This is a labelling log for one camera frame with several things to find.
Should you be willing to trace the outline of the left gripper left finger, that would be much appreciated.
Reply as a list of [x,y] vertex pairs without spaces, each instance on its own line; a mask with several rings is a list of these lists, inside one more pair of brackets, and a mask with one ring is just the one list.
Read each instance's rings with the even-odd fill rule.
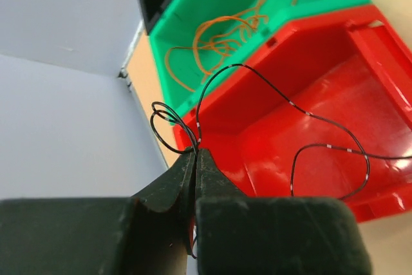
[[2,274],[185,274],[196,155],[130,197],[1,201]]

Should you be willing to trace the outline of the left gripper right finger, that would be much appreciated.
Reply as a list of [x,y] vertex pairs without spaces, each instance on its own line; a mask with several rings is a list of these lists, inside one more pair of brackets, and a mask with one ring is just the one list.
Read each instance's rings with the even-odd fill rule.
[[341,201],[325,197],[253,198],[216,166],[196,161],[200,274],[371,274],[357,222]]

